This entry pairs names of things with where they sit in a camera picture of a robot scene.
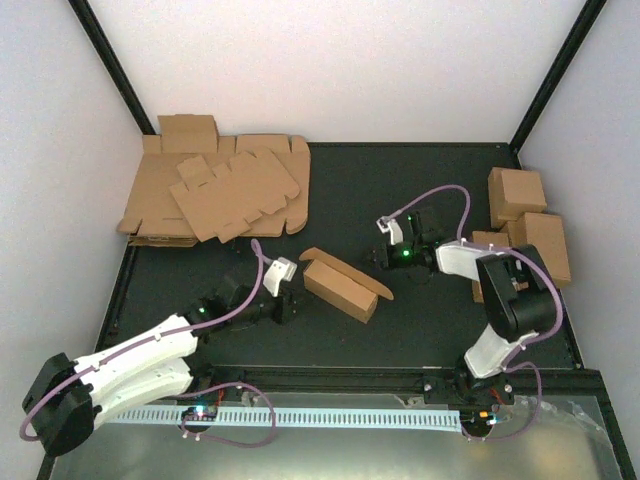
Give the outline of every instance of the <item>white bracket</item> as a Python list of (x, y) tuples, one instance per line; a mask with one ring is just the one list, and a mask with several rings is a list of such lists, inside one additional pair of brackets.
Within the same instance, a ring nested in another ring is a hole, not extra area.
[(376, 225), (382, 233), (389, 234), (390, 245), (397, 245), (404, 240), (402, 229), (395, 218), (389, 220), (388, 217), (380, 217), (376, 220)]
[(504, 252), (485, 250), (468, 246), (468, 242), (455, 240), (445, 243), (436, 249), (438, 268), (442, 273), (460, 275), (461, 277), (479, 281), (476, 259), (487, 255), (503, 255)]
[(161, 336), (162, 332), (174, 328), (188, 327), (190, 324), (184, 317), (171, 315), (158, 326), (147, 330), (140, 335), (127, 340), (115, 347), (103, 350), (93, 355), (76, 358), (76, 372), (80, 372), (89, 366), (96, 366), (101, 360), (114, 352), (125, 348), (134, 342), (147, 337), (154, 340), (130, 350), (119, 357), (114, 358), (95, 372), (89, 372), (80, 381), (91, 384), (91, 400), (94, 405), (101, 405), (102, 401), (115, 392), (120, 385), (137, 375), (153, 370), (169, 360), (186, 357), (195, 352), (198, 339), (191, 332), (182, 332), (175, 335)]
[(262, 284), (265, 286), (269, 293), (274, 297), (278, 296), (280, 291), (280, 282), (290, 282), (293, 275), (296, 273), (298, 265), (283, 257), (278, 257), (269, 266), (269, 270), (265, 273), (262, 279)]
[(100, 413), (93, 420), (94, 430), (112, 418), (131, 408), (183, 393), (193, 377), (181, 358), (147, 370), (121, 384), (117, 390), (102, 400)]
[(464, 361), (475, 378), (497, 375), (504, 371), (503, 363), (511, 352), (524, 349), (522, 343), (537, 336), (537, 332), (530, 332), (509, 343), (487, 325), (475, 345), (464, 354)]

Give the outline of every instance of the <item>robotic arm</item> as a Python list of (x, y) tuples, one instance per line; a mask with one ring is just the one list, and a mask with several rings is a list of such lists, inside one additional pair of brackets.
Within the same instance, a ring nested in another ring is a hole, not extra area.
[(395, 240), (404, 239), (404, 235), (396, 220), (392, 220), (392, 227), (385, 225), (384, 217), (379, 219), (380, 231), (390, 233), (390, 240), (373, 251), (372, 259), (385, 270), (422, 266), (432, 273), (479, 281), (489, 322), (464, 355), (471, 375), (468, 383), (499, 375), (525, 343), (554, 326), (556, 304), (552, 293), (540, 275), (518, 257), (524, 255), (548, 277), (544, 262), (532, 245), (497, 249), (464, 239), (447, 240), (437, 221), (429, 218), (425, 222), (423, 216), (423, 212), (408, 215), (413, 239), (399, 242)]
[[(296, 311), (296, 299), (280, 283), (290, 281), (295, 270), (296, 265), (284, 258), (271, 261), (262, 279), (265, 289), (233, 317), (234, 322), (267, 317), (281, 324), (290, 320)], [(251, 289), (225, 277), (210, 297), (199, 299), (185, 312), (171, 315), (124, 343), (74, 361), (64, 353), (47, 360), (22, 402), (27, 414), (54, 388), (89, 369), (31, 419), (47, 454), (59, 456), (73, 450), (95, 429), (132, 407), (188, 391), (197, 363), (194, 354), (200, 343), (207, 342), (211, 331), (197, 326), (238, 309)]]

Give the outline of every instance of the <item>cardboard flap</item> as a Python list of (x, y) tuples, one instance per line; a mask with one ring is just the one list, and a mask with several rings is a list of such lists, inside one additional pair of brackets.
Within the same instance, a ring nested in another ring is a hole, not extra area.
[(373, 293), (381, 297), (384, 297), (388, 300), (393, 300), (393, 293), (383, 284), (381, 284), (377, 280), (374, 280), (369, 275), (365, 275), (360, 270), (356, 270), (348, 263), (345, 263), (342, 260), (339, 260), (336, 257), (329, 255), (328, 253), (320, 250), (319, 248), (313, 247), (313, 248), (309, 248), (308, 250), (305, 250), (300, 255), (299, 260), (302, 262), (307, 260), (319, 260), (325, 263), (326, 265), (330, 266), (334, 270), (351, 278), (356, 283), (359, 283), (363, 287), (366, 287)]
[(184, 218), (145, 218), (140, 224), (139, 237), (188, 237), (193, 238), (193, 230)]
[(142, 151), (144, 153), (162, 153), (162, 138), (160, 135), (143, 135)]
[(164, 153), (218, 151), (218, 128), (211, 115), (159, 115)]
[(215, 179), (213, 172), (201, 155), (186, 159), (184, 162), (178, 164), (176, 168), (189, 190), (193, 190)]
[(291, 153), (287, 135), (238, 135), (236, 152), (253, 152), (257, 147), (265, 147), (276, 153)]

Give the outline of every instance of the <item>purple cable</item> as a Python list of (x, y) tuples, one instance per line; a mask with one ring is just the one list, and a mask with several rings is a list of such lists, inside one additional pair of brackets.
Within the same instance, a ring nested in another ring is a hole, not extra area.
[[(252, 239), (251, 240), (251, 248), (253, 249), (254, 253), (256, 254), (256, 257), (258, 258), (258, 275), (256, 276), (256, 283), (253, 286), (253, 290), (251, 290), (251, 293), (249, 294), (249, 296), (246, 298), (246, 300), (244, 302), (242, 302), (237, 308), (235, 308), (231, 312), (223, 315), (220, 318), (215, 318), (213, 320), (210, 320), (208, 322), (201, 323), (201, 324), (198, 324), (198, 325), (188, 325), (186, 327), (180, 327), (180, 328), (174, 328), (173, 330), (167, 330), (166, 332), (162, 332), (161, 336), (162, 337), (167, 337), (169, 335), (175, 335), (177, 333), (190, 332), (190, 331), (193, 331), (193, 330), (200, 330), (202, 328), (212, 327), (213, 325), (218, 325), (219, 323), (226, 322), (227, 320), (230, 320), (235, 315), (237, 315), (242, 310), (244, 310), (252, 302), (254, 297), (257, 295), (258, 290), (260, 289), (260, 285), (261, 285), (262, 273), (264, 271), (264, 266), (263, 266), (264, 256), (262, 254), (262, 248), (260, 247), (260, 242), (258, 242), (256, 239)], [(107, 363), (109, 363), (114, 358), (118, 358), (119, 356), (124, 355), (125, 353), (130, 352), (131, 350), (133, 350), (135, 348), (138, 348), (141, 345), (144, 345), (146, 343), (149, 343), (149, 342), (152, 342), (152, 341), (155, 341), (155, 340), (156, 339), (155, 339), (154, 336), (149, 336), (149, 337), (142, 338), (142, 339), (138, 340), (137, 342), (134, 342), (131, 345), (127, 345), (126, 347), (121, 348), (120, 350), (117, 350), (117, 351), (113, 352), (111, 355), (103, 358), (102, 360), (100, 360), (98, 365), (100, 367), (102, 367), (102, 366), (106, 365)], [(97, 371), (95, 367), (93, 367), (93, 366), (87, 367), (86, 369), (84, 369), (84, 370), (82, 370), (82, 371), (80, 371), (78, 373), (75, 373), (71, 377), (67, 378), (65, 381), (59, 383), (54, 388), (52, 388), (51, 391), (49, 391), (44, 397), (42, 397), (42, 399), (38, 403), (36, 403), (35, 406), (31, 410), (29, 410), (29, 413), (27, 413), (27, 416), (24, 418), (24, 420), (22, 421), (22, 424), (20, 425), (20, 432), (19, 432), (20, 433), (20, 438), (22, 440), (27, 441), (27, 442), (36, 442), (36, 441), (38, 441), (40, 439), (39, 437), (37, 437), (35, 435), (29, 435), (27, 433), (27, 427), (31, 423), (31, 420), (33, 420), (33, 417), (35, 417), (38, 414), (38, 412), (40, 410), (42, 410), (42, 407), (44, 407), (53, 397), (55, 397), (58, 393), (60, 393), (66, 387), (71, 385), (76, 380), (79, 380), (80, 378), (84, 377), (86, 374), (88, 374), (90, 372), (95, 372), (95, 371)], [(256, 393), (259, 393), (260, 395), (264, 396), (264, 394), (262, 394), (262, 392), (258, 391)]]
[(462, 193), (464, 193), (466, 205), (464, 207), (464, 213), (460, 218), (460, 223), (458, 224), (458, 231), (456, 232), (456, 237), (459, 240), (462, 238), (462, 229), (464, 228), (464, 224), (467, 223), (467, 217), (469, 216), (469, 211), (471, 210), (471, 195), (469, 195), (469, 190), (464, 188), (462, 185), (449, 184), (449, 185), (441, 185), (439, 187), (432, 188), (428, 192), (425, 192), (422, 195), (420, 195), (419, 197), (414, 198), (409, 203), (407, 203), (404, 207), (400, 208), (399, 210), (396, 210), (386, 218), (388, 220), (393, 220), (397, 216), (402, 215), (402, 212), (404, 212), (405, 210), (413, 207), (416, 203), (421, 202), (428, 196), (433, 195), (434, 193), (442, 192), (444, 190), (460, 190)]
[(538, 415), (540, 414), (540, 405), (542, 404), (542, 377), (540, 376), (540, 370), (538, 370), (538, 367), (536, 367), (532, 362), (522, 362), (514, 367), (507, 368), (505, 372), (512, 373), (517, 370), (522, 370), (523, 368), (533, 369), (533, 372), (536, 374), (536, 384), (538, 387), (536, 408), (533, 411), (533, 415), (531, 416), (531, 419), (527, 422), (527, 424), (517, 432), (511, 433), (509, 435), (505, 435), (504, 437), (498, 437), (498, 438), (491, 438), (491, 437), (477, 438), (477, 437), (474, 437), (473, 435), (470, 435), (469, 432), (467, 432), (467, 430), (464, 427), (461, 427), (462, 434), (465, 437), (467, 437), (469, 440), (479, 440), (483, 442), (497, 442), (501, 440), (513, 440), (514, 438), (524, 435), (529, 431), (529, 429), (531, 429), (533, 424), (538, 419)]
[(205, 393), (216, 392), (218, 390), (223, 390), (225, 388), (230, 388), (230, 387), (246, 388), (247, 390), (251, 390), (252, 392), (257, 393), (258, 395), (260, 395), (264, 399), (265, 403), (267, 404), (267, 407), (269, 408), (269, 413), (271, 414), (271, 427), (269, 429), (269, 435), (267, 435), (264, 440), (261, 440), (261, 441), (256, 442), (256, 443), (243, 443), (243, 442), (236, 442), (234, 440), (228, 440), (228, 439), (222, 438), (222, 437), (216, 437), (215, 435), (204, 435), (202, 433), (193, 433), (193, 432), (188, 431), (186, 429), (187, 420), (190, 420), (190, 419), (193, 419), (193, 418), (197, 418), (197, 416), (196, 417), (185, 417), (182, 420), (182, 425), (180, 425), (180, 429), (186, 435), (188, 435), (190, 437), (204, 438), (205, 440), (211, 440), (211, 441), (214, 441), (214, 442), (223, 443), (225, 445), (231, 445), (232, 447), (259, 448), (259, 447), (264, 447), (265, 445), (268, 445), (271, 442), (273, 442), (273, 440), (276, 438), (276, 433), (277, 433), (277, 430), (276, 430), (276, 411), (274, 410), (273, 404), (271, 403), (269, 398), (261, 390), (259, 390), (257, 387), (254, 387), (253, 385), (249, 385), (248, 383), (243, 383), (243, 382), (222, 383), (220, 385), (216, 385), (214, 387), (207, 388), (207, 389), (202, 390), (200, 392), (184, 393), (182, 395), (176, 395), (173, 398), (193, 398), (193, 397), (198, 397), (200, 395), (204, 395)]

